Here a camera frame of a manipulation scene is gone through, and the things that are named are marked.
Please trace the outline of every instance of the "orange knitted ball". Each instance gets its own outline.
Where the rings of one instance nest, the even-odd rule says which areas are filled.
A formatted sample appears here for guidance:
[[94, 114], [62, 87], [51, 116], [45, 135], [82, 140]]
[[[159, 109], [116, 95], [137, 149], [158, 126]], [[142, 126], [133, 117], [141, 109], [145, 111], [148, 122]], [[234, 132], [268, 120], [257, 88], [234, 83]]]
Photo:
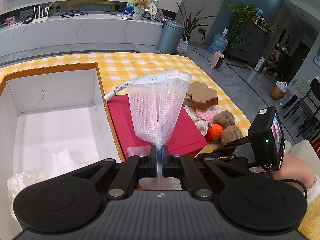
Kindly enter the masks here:
[[217, 123], [213, 124], [208, 128], [208, 133], [210, 133], [213, 140], [219, 140], [223, 132], [223, 127]]

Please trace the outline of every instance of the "flower-shaped sponge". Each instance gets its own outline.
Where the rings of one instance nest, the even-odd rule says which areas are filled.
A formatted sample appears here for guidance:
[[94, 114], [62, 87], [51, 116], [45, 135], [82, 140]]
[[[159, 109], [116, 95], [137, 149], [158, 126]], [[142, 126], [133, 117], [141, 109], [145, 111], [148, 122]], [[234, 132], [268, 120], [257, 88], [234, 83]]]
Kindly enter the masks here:
[[187, 95], [192, 99], [192, 106], [198, 110], [206, 111], [207, 108], [218, 104], [216, 90], [199, 81], [189, 85]]

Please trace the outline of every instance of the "brown pot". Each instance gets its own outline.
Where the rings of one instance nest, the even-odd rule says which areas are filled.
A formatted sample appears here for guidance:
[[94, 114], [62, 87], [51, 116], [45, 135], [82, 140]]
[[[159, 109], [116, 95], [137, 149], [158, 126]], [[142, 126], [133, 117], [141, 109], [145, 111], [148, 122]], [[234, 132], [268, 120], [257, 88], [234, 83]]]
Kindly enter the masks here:
[[255, 22], [256, 19], [257, 19], [257, 18], [254, 16], [253, 13], [246, 13], [246, 14], [245, 14], [245, 17], [246, 17], [247, 19], [250, 19], [250, 20], [253, 21], [253, 22]]
[[283, 98], [285, 93], [283, 93], [276, 84], [273, 84], [271, 91], [270, 91], [270, 96], [274, 101], [277, 101], [281, 98]]

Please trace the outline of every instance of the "box of items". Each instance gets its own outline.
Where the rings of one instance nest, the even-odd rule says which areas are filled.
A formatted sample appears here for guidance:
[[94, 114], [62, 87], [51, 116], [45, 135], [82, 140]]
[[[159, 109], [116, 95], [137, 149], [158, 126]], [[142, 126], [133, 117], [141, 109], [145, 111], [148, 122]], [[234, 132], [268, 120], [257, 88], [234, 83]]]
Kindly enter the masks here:
[[103, 98], [97, 63], [4, 76], [0, 83], [1, 240], [13, 239], [21, 231], [11, 202], [23, 187], [104, 158], [124, 161]]

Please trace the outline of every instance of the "brown sponge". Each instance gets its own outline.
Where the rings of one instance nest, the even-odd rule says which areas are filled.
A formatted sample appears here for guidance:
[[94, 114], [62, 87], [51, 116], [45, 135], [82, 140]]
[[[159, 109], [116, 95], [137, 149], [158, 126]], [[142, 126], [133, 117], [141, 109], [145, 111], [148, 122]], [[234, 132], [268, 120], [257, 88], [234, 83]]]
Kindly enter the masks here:
[[192, 106], [198, 110], [205, 111], [207, 108], [218, 104], [216, 90], [199, 81], [189, 85], [187, 95], [192, 99]]
[[213, 118], [213, 123], [221, 125], [224, 129], [231, 124], [236, 124], [235, 117], [228, 110], [224, 110], [220, 114], [216, 114]]
[[229, 125], [221, 134], [221, 143], [222, 145], [226, 145], [228, 142], [237, 140], [242, 138], [242, 132], [236, 125]]

